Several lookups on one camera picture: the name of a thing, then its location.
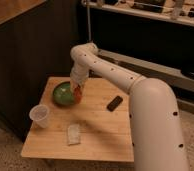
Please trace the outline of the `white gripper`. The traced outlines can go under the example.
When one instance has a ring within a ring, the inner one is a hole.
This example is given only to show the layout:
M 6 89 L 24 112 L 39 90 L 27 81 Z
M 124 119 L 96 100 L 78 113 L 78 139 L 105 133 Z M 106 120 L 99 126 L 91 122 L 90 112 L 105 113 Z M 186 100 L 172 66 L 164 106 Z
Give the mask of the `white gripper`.
M 83 94 L 84 91 L 84 83 L 89 77 L 89 71 L 88 70 L 80 70 L 77 68 L 73 68 L 70 73 L 70 78 L 72 81 L 70 81 L 70 90 L 72 93 L 74 93 L 76 84 L 79 84 L 79 90 L 80 94 Z

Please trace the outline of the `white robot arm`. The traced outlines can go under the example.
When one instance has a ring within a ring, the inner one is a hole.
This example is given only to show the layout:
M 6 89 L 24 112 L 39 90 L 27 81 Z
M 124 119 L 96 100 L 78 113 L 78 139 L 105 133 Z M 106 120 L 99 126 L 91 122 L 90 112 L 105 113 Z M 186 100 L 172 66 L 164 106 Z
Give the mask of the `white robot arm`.
M 71 92 L 82 99 L 90 71 L 129 95 L 135 171 L 189 171 L 176 96 L 170 86 L 98 57 L 93 43 L 73 47 Z

